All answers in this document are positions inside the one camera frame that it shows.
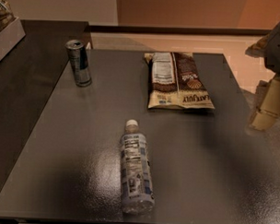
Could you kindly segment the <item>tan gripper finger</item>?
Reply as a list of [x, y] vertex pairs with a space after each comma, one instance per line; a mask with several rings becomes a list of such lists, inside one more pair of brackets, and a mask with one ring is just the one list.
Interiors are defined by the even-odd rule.
[[280, 118], [280, 75], [270, 81], [260, 80], [250, 116], [250, 128], [264, 131]]

